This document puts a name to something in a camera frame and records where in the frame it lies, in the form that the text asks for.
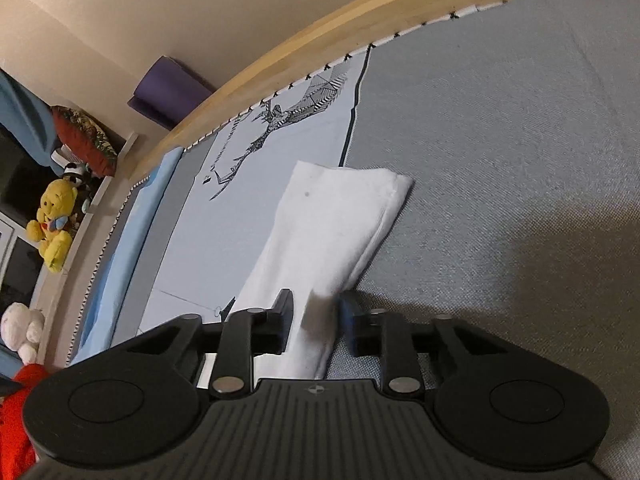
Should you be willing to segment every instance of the red fabric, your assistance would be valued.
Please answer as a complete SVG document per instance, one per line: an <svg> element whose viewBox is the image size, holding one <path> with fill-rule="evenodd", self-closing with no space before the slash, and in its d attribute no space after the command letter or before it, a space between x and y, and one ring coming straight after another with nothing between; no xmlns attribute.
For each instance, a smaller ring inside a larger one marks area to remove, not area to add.
<svg viewBox="0 0 640 480"><path fill-rule="evenodd" d="M56 126L56 133L63 144L66 144L71 152L100 177L114 176L116 168L107 157L94 145L90 137L75 124L70 122L58 107L52 107L53 123Z"/></svg>
<svg viewBox="0 0 640 480"><path fill-rule="evenodd" d="M36 463L31 441L22 424L22 407L33 387L49 374L42 365L23 366L14 381L25 387L4 398L0 414L0 475L1 480L15 480Z"/></svg>

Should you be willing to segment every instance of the mattress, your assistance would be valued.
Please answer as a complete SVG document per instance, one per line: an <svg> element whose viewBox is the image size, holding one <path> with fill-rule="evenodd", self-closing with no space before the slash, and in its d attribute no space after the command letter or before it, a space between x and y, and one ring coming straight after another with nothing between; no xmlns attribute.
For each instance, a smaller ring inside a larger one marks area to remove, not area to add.
<svg viewBox="0 0 640 480"><path fill-rule="evenodd" d="M344 160L415 179L366 305L454 314L594 381L611 408L596 463L624 480L640 478L639 4L513 0L370 46ZM176 167L113 344L136 335L214 138ZM338 341L328 378L377 376Z"/></svg>

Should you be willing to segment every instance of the panda plush toy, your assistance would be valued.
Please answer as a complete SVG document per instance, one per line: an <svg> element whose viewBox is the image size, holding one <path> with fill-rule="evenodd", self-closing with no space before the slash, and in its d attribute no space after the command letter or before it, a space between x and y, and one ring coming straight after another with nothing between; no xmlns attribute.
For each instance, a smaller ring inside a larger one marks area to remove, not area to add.
<svg viewBox="0 0 640 480"><path fill-rule="evenodd" d="M92 178L88 166L86 164L70 162L65 166L62 178L69 181L71 185L78 190L79 199L84 199L82 202L82 212L86 214L89 211L89 206L97 191L95 179Z"/></svg>

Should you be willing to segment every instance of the folded towel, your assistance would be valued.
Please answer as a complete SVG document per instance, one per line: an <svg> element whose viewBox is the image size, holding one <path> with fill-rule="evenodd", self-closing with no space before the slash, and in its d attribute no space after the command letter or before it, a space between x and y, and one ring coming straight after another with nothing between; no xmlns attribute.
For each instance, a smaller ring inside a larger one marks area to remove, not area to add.
<svg viewBox="0 0 640 480"><path fill-rule="evenodd" d="M336 333L335 297L353 288L391 229L412 180L389 170L298 162L267 243L231 312L269 308L290 288L286 351L254 359L256 379L321 379Z"/></svg>

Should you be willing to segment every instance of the decorative pillow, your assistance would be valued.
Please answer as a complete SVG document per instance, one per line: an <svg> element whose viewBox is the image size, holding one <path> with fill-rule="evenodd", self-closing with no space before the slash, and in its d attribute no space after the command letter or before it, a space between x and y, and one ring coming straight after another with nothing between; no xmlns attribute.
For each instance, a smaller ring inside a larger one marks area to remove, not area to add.
<svg viewBox="0 0 640 480"><path fill-rule="evenodd" d="M52 106L51 111L60 141L98 176L115 175L118 154L102 128L80 110Z"/></svg>

